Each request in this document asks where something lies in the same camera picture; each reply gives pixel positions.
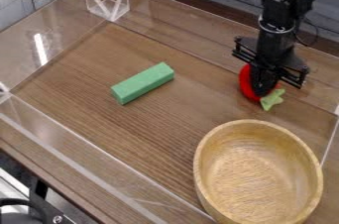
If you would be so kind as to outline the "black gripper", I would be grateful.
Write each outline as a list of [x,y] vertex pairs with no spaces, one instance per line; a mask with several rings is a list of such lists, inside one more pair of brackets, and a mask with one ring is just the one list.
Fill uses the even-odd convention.
[[235,37],[232,55],[251,66],[251,85],[256,95],[269,94],[281,80],[295,88],[301,88],[309,67],[295,54],[293,49],[280,55],[267,55],[256,50],[256,39]]

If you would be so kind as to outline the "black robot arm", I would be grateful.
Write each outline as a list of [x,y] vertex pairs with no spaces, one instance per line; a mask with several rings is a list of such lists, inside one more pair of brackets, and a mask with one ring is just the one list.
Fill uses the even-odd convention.
[[235,37],[233,56],[249,66],[249,90],[261,98],[284,81],[300,88],[309,72],[295,53],[297,31],[313,0],[260,0],[257,38]]

